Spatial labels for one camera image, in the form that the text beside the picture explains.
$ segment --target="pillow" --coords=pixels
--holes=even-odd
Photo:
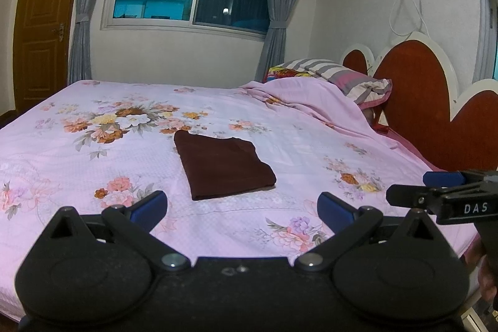
[[[268,70],[268,75],[266,76],[266,81],[269,82],[274,79],[280,78],[291,78],[291,77],[310,77],[312,76],[308,72],[299,72],[295,69],[282,68],[282,66],[273,67]]]
[[[392,90],[390,79],[374,79],[329,59],[296,59],[278,67],[308,72],[313,77],[328,80],[362,110],[384,103]]]

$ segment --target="floral bedsheet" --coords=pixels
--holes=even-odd
[[[393,183],[420,184],[427,166],[393,141],[375,138],[340,91],[327,89],[329,105],[322,108],[333,112],[317,119],[295,108],[300,101],[285,105],[285,92],[292,89],[268,88],[267,98],[249,88],[82,81],[0,130],[0,311],[23,316],[14,275],[63,205],[80,214],[99,213],[164,190],[168,213],[152,234],[193,261],[199,256],[292,261],[332,235],[316,212],[325,190],[356,207],[406,212],[386,203],[385,190]],[[180,129],[251,141],[275,172],[276,186],[194,202],[173,143]],[[463,225],[444,232],[460,255],[475,230]]]

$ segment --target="door panel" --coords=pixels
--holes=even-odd
[[[14,93],[19,113],[66,86],[73,0],[18,0]]]

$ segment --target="white power cord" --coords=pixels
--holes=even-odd
[[[425,20],[422,17],[422,0],[420,0],[420,2],[419,2],[420,3],[420,9],[418,8],[417,3],[415,2],[415,0],[412,0],[412,1],[413,1],[413,4],[415,5],[415,9],[417,10],[417,13],[418,13],[418,15],[420,17],[420,21],[425,26],[425,32],[427,33],[427,37],[431,38],[431,36],[429,34],[429,29],[427,28],[427,23],[425,23]],[[412,33],[415,32],[416,30],[412,30],[410,33],[407,33],[407,34],[400,34],[396,30],[394,30],[394,28],[392,27],[392,13],[394,11],[394,6],[396,6],[397,2],[398,2],[398,0],[395,0],[394,3],[392,4],[391,13],[389,14],[389,27],[391,28],[391,31],[394,34],[396,34],[397,36],[399,36],[399,37],[408,37],[408,36],[412,35]]]

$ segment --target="brown fabric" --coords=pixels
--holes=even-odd
[[[273,186],[270,166],[257,157],[254,145],[238,138],[218,139],[175,133],[192,200],[213,199]]]
[[[450,122],[444,71],[430,48],[417,40],[394,47],[374,77],[392,80],[384,107],[389,127],[429,162],[447,171],[498,167],[496,93],[478,93]]]
[[[343,61],[343,66],[352,69],[353,71],[360,72],[364,75],[368,75],[367,61],[363,53],[357,49],[350,52]]]

